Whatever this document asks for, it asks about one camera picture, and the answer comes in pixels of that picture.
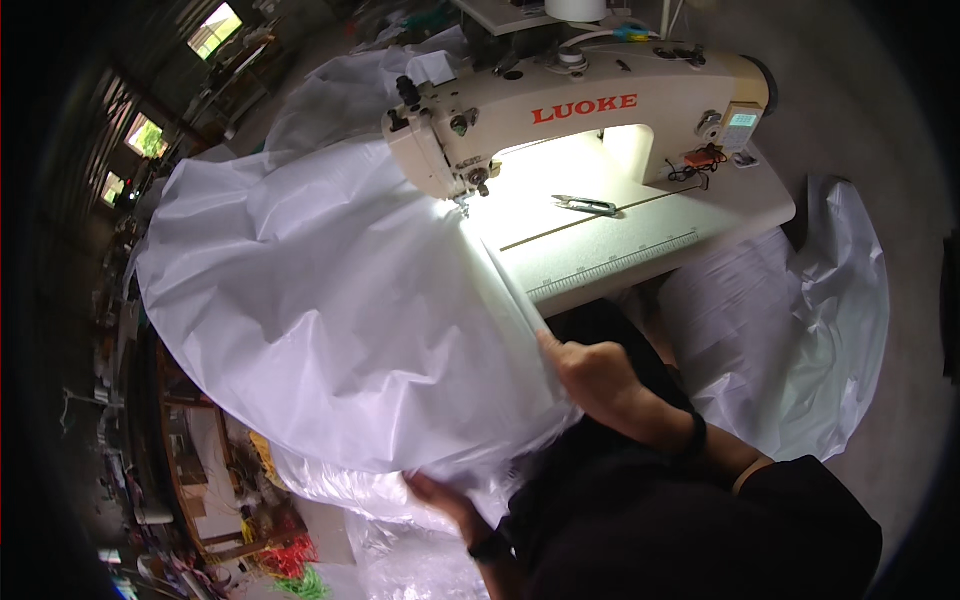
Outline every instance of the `grey floor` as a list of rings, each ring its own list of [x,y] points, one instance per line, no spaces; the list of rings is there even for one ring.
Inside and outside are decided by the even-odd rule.
[[[846,178],[885,250],[891,322],[883,371],[847,452],[828,467],[883,527],[887,562],[922,509],[953,410],[938,314],[942,240],[954,218],[929,131],[903,76],[846,2],[688,4],[702,8],[684,9],[675,37],[760,58],[775,74],[780,107],[755,140],[801,213],[808,174]],[[635,14],[659,22],[659,10]],[[339,31],[318,37],[280,93],[248,116],[229,143],[234,152],[248,154],[266,137],[283,96],[350,45]],[[323,537],[322,554],[347,562],[342,518],[326,507],[300,509]]]

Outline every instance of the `black wristband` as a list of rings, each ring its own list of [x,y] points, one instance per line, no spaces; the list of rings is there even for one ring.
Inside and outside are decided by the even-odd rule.
[[[510,544],[507,543],[506,538],[500,535],[500,532],[494,531],[489,538],[467,548],[467,552],[480,564],[493,564],[504,554],[510,552]]]
[[[690,413],[690,416],[693,417],[693,436],[686,444],[684,451],[673,457],[675,464],[686,463],[700,456],[700,453],[704,451],[704,446],[707,445],[707,422],[696,411]]]

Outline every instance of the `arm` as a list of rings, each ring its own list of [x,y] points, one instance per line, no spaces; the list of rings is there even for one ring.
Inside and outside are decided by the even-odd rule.
[[[561,344],[545,330],[537,332],[537,339],[570,399],[597,422],[664,454],[679,454],[686,448],[693,436],[693,417],[643,387],[622,346]],[[697,462],[696,467],[732,486],[736,494],[748,477],[774,461],[708,425],[707,443]]]
[[[469,498],[422,473],[406,474],[403,479],[418,500],[447,514],[460,528],[467,548],[494,535]],[[523,595],[523,571],[514,555],[504,547],[495,560],[477,562],[491,600],[518,600]]]

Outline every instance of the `sewing machine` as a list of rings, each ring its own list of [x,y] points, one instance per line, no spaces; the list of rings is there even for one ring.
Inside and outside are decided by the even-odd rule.
[[[688,43],[561,47],[499,77],[401,78],[404,104],[382,126],[421,191],[464,206],[483,197],[470,201],[471,226],[549,315],[793,217],[750,144],[769,78],[757,61]],[[617,213],[560,210],[552,194]]]

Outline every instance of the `display screen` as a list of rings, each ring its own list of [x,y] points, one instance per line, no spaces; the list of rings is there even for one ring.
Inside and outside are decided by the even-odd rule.
[[[748,114],[741,112],[740,114],[735,114],[730,118],[731,127],[753,127],[756,122],[755,114]]]

